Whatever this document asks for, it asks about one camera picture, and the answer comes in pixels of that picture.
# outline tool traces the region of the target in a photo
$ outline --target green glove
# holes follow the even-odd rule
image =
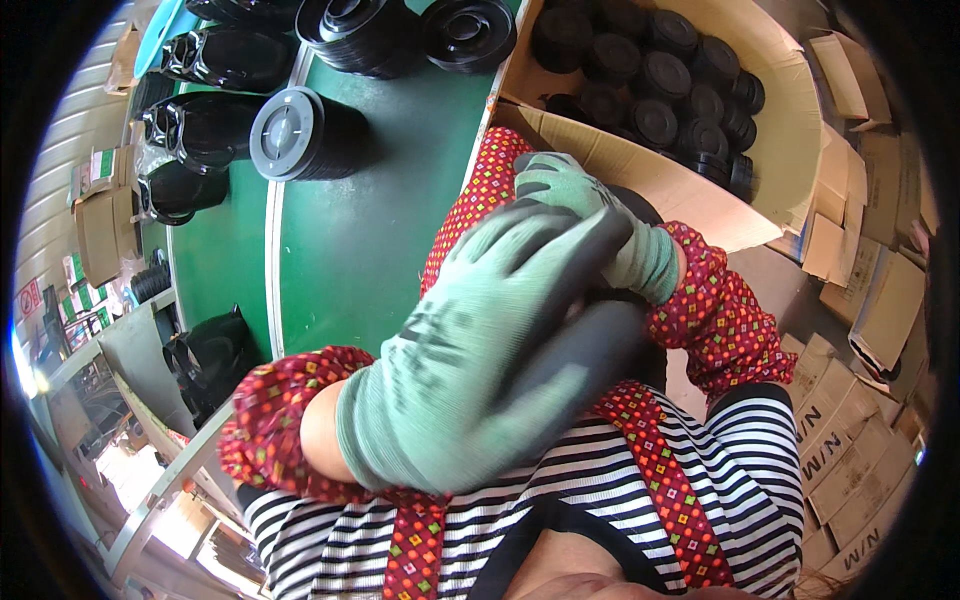
[[[519,156],[516,168],[516,197],[539,203],[564,206],[588,217],[605,205],[612,205],[630,217],[634,235],[620,250],[603,275],[614,288],[634,291],[651,304],[663,304],[673,295],[679,276],[676,249],[663,228],[651,228],[639,221],[607,187],[588,175],[571,155],[539,152]]]
[[[643,314],[627,302],[561,326],[630,235],[613,209],[581,220],[531,201],[468,231],[340,393],[337,440],[357,481],[462,492],[555,442],[636,351]]]

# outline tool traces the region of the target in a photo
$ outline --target black and white striped shirt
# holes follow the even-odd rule
[[[660,432],[703,505],[739,588],[783,597],[800,571],[803,501],[789,397],[772,384],[734,389],[701,424],[654,392]],[[599,517],[639,547],[670,589],[680,566],[623,434],[584,418],[537,461],[447,508],[437,597],[463,600],[497,545],[539,497]],[[380,598],[395,509],[334,506],[286,492],[246,511],[276,600]]]

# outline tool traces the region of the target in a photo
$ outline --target woman's arm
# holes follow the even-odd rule
[[[789,383],[797,355],[780,349],[777,320],[760,309],[743,277],[727,269],[727,253],[682,223],[659,227],[682,250],[681,276],[674,295],[650,314],[653,339],[686,349],[686,374],[710,401],[745,383]]]

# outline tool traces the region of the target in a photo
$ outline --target black plastic container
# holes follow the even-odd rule
[[[690,73],[672,54],[654,51],[643,57],[639,73],[630,80],[637,98],[655,98],[674,103],[690,93]]]
[[[694,119],[685,123],[677,135],[677,149],[684,160],[691,160],[700,153],[727,160],[730,144],[716,123],[704,119]]]
[[[730,140],[731,148],[737,152],[749,150],[756,141],[754,119],[736,103],[727,103],[720,127]]]
[[[717,89],[731,89],[740,74],[740,59],[724,40],[704,36],[697,44],[697,51],[690,63],[690,74],[697,82],[713,85]]]
[[[724,114],[724,102],[720,94],[707,84],[696,84],[690,93],[674,107],[685,121],[704,119],[720,123]]]
[[[618,34],[640,43],[647,31],[647,11],[631,0],[596,0],[593,29]]]
[[[593,82],[622,87],[636,77],[642,60],[636,44],[626,37],[600,34],[587,51],[584,75]]]
[[[499,0],[438,0],[423,12],[423,48],[452,73],[492,73],[516,46],[516,24]]]
[[[620,93],[612,85],[587,82],[577,98],[580,108],[594,127],[605,130],[623,123],[626,107],[623,106]]]
[[[287,81],[297,47],[293,38],[281,33],[200,29],[163,44],[160,72],[184,82],[267,93]]]
[[[253,165],[274,181],[344,178],[364,165],[370,145],[359,110],[301,86],[268,100],[250,131]]]
[[[673,11],[653,11],[647,26],[647,44],[687,60],[693,56],[699,35],[693,25],[681,14]]]
[[[553,94],[547,98],[546,111],[592,125],[589,115],[580,107],[580,99],[571,94]]]
[[[422,60],[420,17],[403,0],[303,0],[297,37],[331,68],[395,79]]]
[[[289,32],[300,0],[186,0],[183,7],[207,21]]]
[[[534,23],[530,49],[551,73],[573,73],[584,64],[593,42],[589,17],[570,7],[543,11]]]
[[[730,162],[730,192],[743,202],[754,201],[754,161],[749,156],[735,154]]]
[[[627,122],[638,144],[662,150],[677,138],[677,116],[660,100],[641,100],[627,113]]]
[[[717,155],[709,152],[699,152],[693,155],[686,163],[686,167],[713,181],[723,188],[730,185],[730,167]]]
[[[163,360],[197,429],[257,363],[250,329],[236,304],[227,314],[207,319],[164,344]]]
[[[167,151],[186,168],[206,175],[250,157],[253,119],[265,96],[213,92],[185,103],[167,104]]]
[[[750,114],[757,114],[766,104],[767,94],[760,78],[747,71],[740,71],[733,82],[731,96]]]
[[[198,210],[224,201],[229,192],[225,172],[199,175],[171,160],[137,178],[141,202],[163,225],[185,225]]]

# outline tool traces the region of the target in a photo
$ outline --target warning sign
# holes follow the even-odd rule
[[[43,298],[40,296],[40,286],[36,283],[36,277],[17,293],[16,305],[20,309],[20,316],[23,319],[34,314],[43,305]]]

